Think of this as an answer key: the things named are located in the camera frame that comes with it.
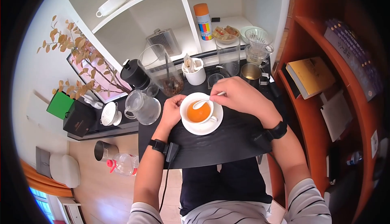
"green bag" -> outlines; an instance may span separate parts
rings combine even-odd
[[[75,100],[57,90],[57,93],[51,99],[46,111],[63,120],[65,118],[65,113],[69,111],[73,102],[75,102]]]

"metal trash can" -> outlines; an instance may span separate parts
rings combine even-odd
[[[106,162],[107,160],[112,160],[114,155],[119,153],[119,149],[116,145],[99,140],[95,144],[94,152],[97,161]]]

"person's left hand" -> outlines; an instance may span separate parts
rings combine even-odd
[[[165,101],[159,125],[172,129],[180,121],[180,105],[186,97],[186,95],[175,95]]]

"white spoon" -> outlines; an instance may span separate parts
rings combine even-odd
[[[224,94],[226,94],[226,92],[222,91],[221,93],[219,93],[217,95],[224,95]],[[201,108],[208,100],[210,100],[210,99],[199,100],[197,103],[195,103],[192,106],[192,109],[197,110],[197,109]]]

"orange tea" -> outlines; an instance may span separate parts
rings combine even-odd
[[[199,100],[192,102],[187,109],[187,117],[194,123],[205,120],[211,113],[211,108],[208,103],[203,104],[202,107],[197,110],[193,109],[192,106],[198,101]]]

